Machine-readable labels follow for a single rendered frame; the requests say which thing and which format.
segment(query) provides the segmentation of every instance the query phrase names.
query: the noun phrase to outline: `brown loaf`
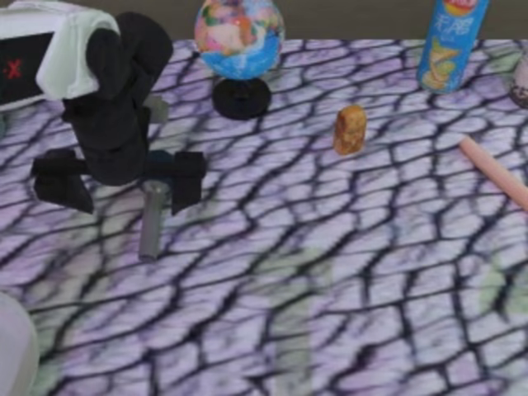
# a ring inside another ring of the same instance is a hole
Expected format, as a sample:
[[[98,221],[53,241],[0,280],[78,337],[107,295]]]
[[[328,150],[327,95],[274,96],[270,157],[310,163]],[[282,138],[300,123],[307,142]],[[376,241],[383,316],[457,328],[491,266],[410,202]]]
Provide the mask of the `brown loaf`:
[[[339,155],[357,153],[363,148],[366,122],[366,113],[358,105],[345,107],[337,113],[333,148]]]

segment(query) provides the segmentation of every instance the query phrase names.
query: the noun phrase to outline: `robotic arm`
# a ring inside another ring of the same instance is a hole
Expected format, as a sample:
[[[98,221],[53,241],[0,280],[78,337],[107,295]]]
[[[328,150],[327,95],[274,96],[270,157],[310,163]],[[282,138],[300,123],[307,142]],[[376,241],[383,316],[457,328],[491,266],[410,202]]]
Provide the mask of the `robotic arm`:
[[[55,0],[0,8],[0,113],[62,101],[84,156],[59,148],[37,158],[31,171],[40,200],[91,213],[81,175],[108,186],[163,181],[173,214],[200,200],[202,153],[149,152],[145,101],[171,56],[167,33],[140,14],[114,18]]]

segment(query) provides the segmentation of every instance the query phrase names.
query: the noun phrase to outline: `colorful globe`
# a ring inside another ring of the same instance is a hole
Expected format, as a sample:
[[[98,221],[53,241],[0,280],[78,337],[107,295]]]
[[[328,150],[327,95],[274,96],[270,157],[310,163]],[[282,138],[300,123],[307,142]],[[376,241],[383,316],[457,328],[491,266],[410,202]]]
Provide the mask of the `colorful globe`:
[[[278,60],[284,37],[284,21],[272,0],[206,0],[196,18],[201,58],[227,79],[262,76]]]

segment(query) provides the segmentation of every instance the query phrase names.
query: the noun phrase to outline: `globe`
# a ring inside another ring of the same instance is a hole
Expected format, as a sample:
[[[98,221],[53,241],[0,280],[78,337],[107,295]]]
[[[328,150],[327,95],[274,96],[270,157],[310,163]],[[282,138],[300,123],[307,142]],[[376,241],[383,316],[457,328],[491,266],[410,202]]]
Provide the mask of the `globe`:
[[[278,59],[285,27],[272,0],[206,0],[195,25],[196,47],[218,75],[262,76]]]
[[[259,77],[278,60],[284,38],[272,0],[205,0],[195,42],[204,62],[224,78],[213,90],[218,113],[233,120],[266,113],[271,91]]]

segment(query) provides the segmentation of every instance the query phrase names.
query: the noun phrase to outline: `orange stick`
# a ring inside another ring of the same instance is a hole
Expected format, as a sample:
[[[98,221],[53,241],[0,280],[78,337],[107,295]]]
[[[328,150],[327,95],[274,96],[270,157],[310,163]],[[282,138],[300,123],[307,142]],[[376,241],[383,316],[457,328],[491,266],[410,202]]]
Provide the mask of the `orange stick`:
[[[513,176],[499,161],[470,137],[462,139],[460,150],[480,172],[486,175],[511,200],[528,211],[528,187],[522,184],[518,178]]]

